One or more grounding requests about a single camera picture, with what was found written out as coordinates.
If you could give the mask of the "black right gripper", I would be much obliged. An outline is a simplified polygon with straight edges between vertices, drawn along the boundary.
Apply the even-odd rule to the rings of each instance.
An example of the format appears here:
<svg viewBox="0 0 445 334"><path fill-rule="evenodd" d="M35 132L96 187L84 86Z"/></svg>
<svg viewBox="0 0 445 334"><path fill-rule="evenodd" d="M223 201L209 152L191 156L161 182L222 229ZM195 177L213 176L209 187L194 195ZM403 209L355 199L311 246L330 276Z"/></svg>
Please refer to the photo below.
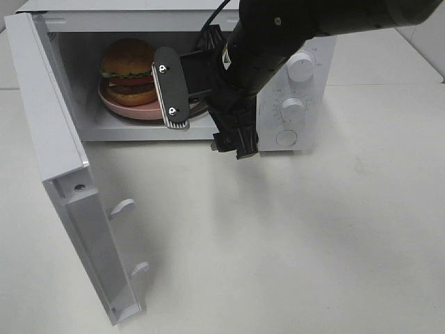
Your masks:
<svg viewBox="0 0 445 334"><path fill-rule="evenodd" d="M264 87L264 46L226 41L219 25L200 37L200 51L180 56L190 100L205 101L218 128L212 149L236 152L237 159L258 153L257 93Z"/></svg>

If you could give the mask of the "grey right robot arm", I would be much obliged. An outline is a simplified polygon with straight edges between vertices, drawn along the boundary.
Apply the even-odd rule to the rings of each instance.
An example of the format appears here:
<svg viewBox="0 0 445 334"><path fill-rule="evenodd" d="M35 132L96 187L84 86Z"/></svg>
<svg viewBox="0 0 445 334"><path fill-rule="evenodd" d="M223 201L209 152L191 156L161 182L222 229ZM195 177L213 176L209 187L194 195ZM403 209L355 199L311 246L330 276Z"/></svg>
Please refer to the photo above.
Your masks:
<svg viewBox="0 0 445 334"><path fill-rule="evenodd" d="M426 21L440 1L240 1L228 37L209 18L195 40L192 66L203 74L204 101L218 128L212 149L237 159L258 152L256 96L314 37L410 26Z"/></svg>

